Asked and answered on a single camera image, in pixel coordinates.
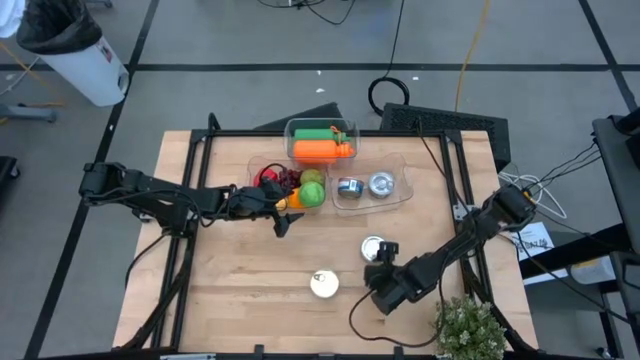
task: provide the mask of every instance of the green apple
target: green apple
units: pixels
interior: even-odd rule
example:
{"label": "green apple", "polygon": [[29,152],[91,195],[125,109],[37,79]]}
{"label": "green apple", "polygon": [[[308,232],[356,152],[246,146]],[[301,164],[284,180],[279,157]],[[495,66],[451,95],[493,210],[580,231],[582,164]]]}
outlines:
{"label": "green apple", "polygon": [[306,184],[308,182],[317,182],[324,186],[324,174],[318,169],[307,169],[300,175],[300,184]]}
{"label": "green apple", "polygon": [[324,187],[315,181],[302,184],[298,198],[306,207],[316,207],[324,202]]}

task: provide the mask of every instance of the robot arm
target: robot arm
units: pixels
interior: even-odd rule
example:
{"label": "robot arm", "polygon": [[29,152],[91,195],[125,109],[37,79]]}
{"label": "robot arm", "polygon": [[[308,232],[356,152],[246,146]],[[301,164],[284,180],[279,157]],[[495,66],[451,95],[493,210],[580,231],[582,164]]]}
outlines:
{"label": "robot arm", "polygon": [[125,168],[119,163],[90,163],[84,167],[80,196],[87,206],[118,203],[138,218],[152,217],[173,236],[195,230],[198,220],[246,220],[273,218],[276,236],[283,237],[289,225],[302,214],[280,216],[276,203],[286,193],[266,178],[257,187],[235,185],[191,189]]}
{"label": "robot arm", "polygon": [[500,188],[482,208],[469,210],[458,234],[433,253],[414,257],[403,266],[393,265],[398,245],[387,243],[378,250],[379,265],[365,267],[365,284],[374,290],[371,298],[385,315],[404,300],[415,303],[436,288],[444,269],[484,244],[501,231],[519,231],[535,215],[535,204],[514,185]]}

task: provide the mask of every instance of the plastic tray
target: plastic tray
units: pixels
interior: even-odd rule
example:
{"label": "plastic tray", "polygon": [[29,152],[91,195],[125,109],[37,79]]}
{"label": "plastic tray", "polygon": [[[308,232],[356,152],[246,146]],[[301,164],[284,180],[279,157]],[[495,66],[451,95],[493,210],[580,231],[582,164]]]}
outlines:
{"label": "plastic tray", "polygon": [[315,206],[315,207],[308,207],[308,208],[287,207],[287,209],[283,210],[282,212],[286,212],[286,213],[304,212],[308,214],[316,214],[320,212],[320,209],[323,206],[331,202],[331,192],[329,191],[329,177],[327,174],[326,166],[302,165],[292,160],[266,159],[262,156],[255,156],[249,160],[249,164],[247,166],[247,173],[248,173],[247,185],[253,186],[253,179],[262,171],[262,169],[264,169],[267,165],[273,164],[273,163],[281,164],[287,169],[295,169],[295,170],[318,169],[322,171],[325,175],[325,182],[324,182],[325,198],[322,205]]}
{"label": "plastic tray", "polygon": [[[413,197],[413,187],[405,174],[406,167],[407,163],[401,154],[391,153],[382,158],[356,160],[348,168],[329,168],[331,197],[337,214],[364,215],[400,207],[404,201]],[[369,177],[380,171],[391,173],[395,182],[393,192],[383,199],[371,195],[367,186]],[[352,177],[364,182],[365,188],[359,199],[348,199],[338,194],[338,181],[342,177]]]}
{"label": "plastic tray", "polygon": [[[294,156],[293,147],[296,141],[294,135],[297,129],[331,129],[332,127],[350,138],[348,143],[355,150],[351,156],[343,158],[296,158]],[[284,129],[284,149],[290,159],[301,164],[347,167],[360,150],[360,130],[355,121],[347,119],[291,119]]]}

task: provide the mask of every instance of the tin can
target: tin can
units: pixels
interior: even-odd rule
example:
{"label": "tin can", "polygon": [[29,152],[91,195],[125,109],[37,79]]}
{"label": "tin can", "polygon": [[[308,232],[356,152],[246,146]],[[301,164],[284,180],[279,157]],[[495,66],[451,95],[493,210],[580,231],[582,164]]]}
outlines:
{"label": "tin can", "polygon": [[317,297],[328,299],[338,291],[340,280],[338,280],[336,273],[331,270],[318,270],[311,277],[309,285],[311,286],[311,291]]}
{"label": "tin can", "polygon": [[338,179],[338,194],[347,199],[357,199],[362,196],[364,181],[352,177]]}
{"label": "tin can", "polygon": [[376,260],[376,257],[378,256],[380,243],[383,241],[384,239],[380,236],[367,236],[360,246],[360,252],[362,253],[364,259],[368,262],[374,262]]}
{"label": "tin can", "polygon": [[377,172],[369,177],[369,192],[373,197],[384,199],[391,195],[395,180],[388,172]]}

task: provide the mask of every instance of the wooden tabletop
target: wooden tabletop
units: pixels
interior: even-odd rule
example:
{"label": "wooden tabletop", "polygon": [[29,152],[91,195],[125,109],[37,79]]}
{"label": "wooden tabletop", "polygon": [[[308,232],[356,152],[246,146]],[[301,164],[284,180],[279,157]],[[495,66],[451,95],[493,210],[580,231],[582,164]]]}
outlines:
{"label": "wooden tabletop", "polygon": [[[180,183],[189,132],[166,132],[155,177]],[[493,157],[485,132],[463,132],[473,195],[479,204],[498,188]],[[436,139],[427,139],[436,158]],[[271,220],[219,222],[201,228],[195,251],[180,351],[253,352],[255,344],[267,352],[390,354],[388,342],[366,342],[349,328],[347,316],[367,289],[363,281],[362,240],[372,234],[400,244],[397,264],[435,250],[454,235],[444,177],[438,172],[419,138],[362,138],[358,159],[400,153],[414,196],[396,210],[339,217],[331,201],[319,214],[294,223],[286,237],[275,237]],[[450,147],[454,173],[455,150]],[[282,138],[214,138],[207,186],[247,185],[247,163],[254,156],[286,159]],[[194,169],[192,186],[199,172]],[[155,224],[142,225],[137,251],[159,235]],[[141,259],[131,274],[114,345],[129,340],[158,301],[169,241]],[[515,248],[497,237],[485,246],[495,302],[513,327],[537,347],[529,305]],[[309,288],[312,274],[333,270],[340,288],[330,299],[317,298]],[[450,266],[443,277],[446,298],[463,296],[460,267]],[[416,304],[404,303],[389,316],[370,300],[358,308],[355,326],[368,336],[388,336],[405,343],[426,341],[434,333],[438,292]],[[163,344],[173,321],[168,311]],[[435,347],[406,349],[407,353],[434,353]]]}

